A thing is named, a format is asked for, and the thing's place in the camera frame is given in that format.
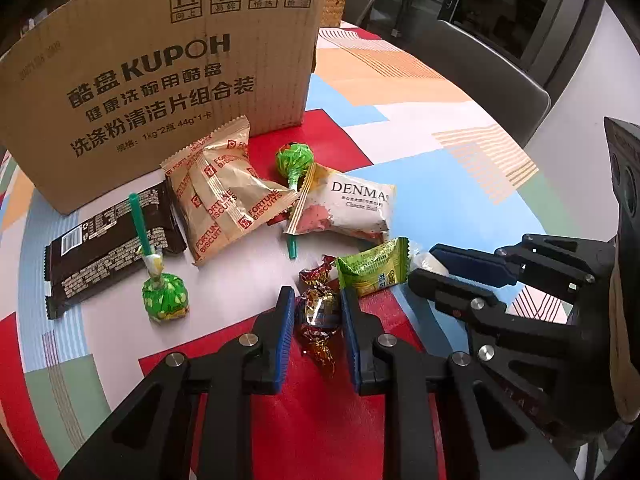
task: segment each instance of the metal screw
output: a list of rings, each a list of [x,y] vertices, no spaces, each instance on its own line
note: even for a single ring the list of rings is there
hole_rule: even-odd
[[[396,346],[398,339],[396,336],[391,334],[382,334],[378,336],[378,343],[382,346],[386,346],[387,348],[391,348],[392,346]]]
[[[184,362],[184,355],[180,352],[173,352],[164,358],[164,362],[171,368],[177,368]]]
[[[490,361],[494,358],[495,350],[491,345],[482,345],[478,350],[478,359],[481,361]]]
[[[471,356],[464,352],[453,352],[451,360],[458,366],[467,366],[471,362]]]
[[[471,308],[473,310],[482,310],[486,307],[486,303],[482,298],[473,298],[471,300]]]
[[[242,346],[253,346],[258,342],[258,336],[251,332],[247,332],[238,338],[238,342]]]

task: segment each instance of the cardboard box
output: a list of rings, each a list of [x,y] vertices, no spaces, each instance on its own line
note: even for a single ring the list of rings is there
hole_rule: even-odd
[[[0,63],[0,144],[69,213],[220,124],[300,124],[323,0],[71,0]]]

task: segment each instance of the chair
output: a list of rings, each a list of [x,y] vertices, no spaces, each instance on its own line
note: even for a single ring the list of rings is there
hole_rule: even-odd
[[[346,0],[344,3],[344,14],[342,19],[351,25],[362,24],[363,20],[368,16],[375,0]]]
[[[524,147],[549,110],[538,83],[464,30],[436,20],[412,54],[459,86]]]

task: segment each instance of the tablecloth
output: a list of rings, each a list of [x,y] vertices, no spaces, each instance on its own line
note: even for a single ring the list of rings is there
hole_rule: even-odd
[[[302,126],[250,141],[260,176],[277,178],[273,153],[281,145],[307,142],[321,164],[396,184],[392,235],[408,236],[427,250],[440,242],[493,251],[518,242],[525,232],[574,233],[533,161],[461,89],[348,24],[321,29],[317,47]],[[300,269],[315,266],[322,254],[361,248],[341,235],[309,234],[298,237],[299,256],[290,261],[283,224],[264,226],[201,269],[191,265],[188,253],[166,260],[167,271],[183,277],[190,291],[185,320],[149,322],[140,304],[141,270],[50,321],[44,307],[45,245],[131,191],[160,182],[161,171],[66,217],[51,208],[8,154],[0,175],[0,423],[43,480],[56,477],[169,349],[191,356],[215,351],[245,332],[252,316],[271,308],[280,286],[297,288]],[[247,276],[251,287],[245,286]],[[512,314],[566,321],[566,306],[528,286],[497,294],[510,303]],[[405,285],[363,305],[381,316],[385,329],[434,354],[466,349],[463,327]],[[378,480],[381,399],[355,396],[341,360],[331,381],[296,345],[292,360],[283,393],[252,401],[255,477]],[[286,460],[274,471],[278,454]],[[301,466],[310,461],[313,467]]]

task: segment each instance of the wicker basket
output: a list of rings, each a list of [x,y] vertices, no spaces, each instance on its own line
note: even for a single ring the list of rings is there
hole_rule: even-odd
[[[320,27],[340,27],[344,3],[347,0],[324,0]]]

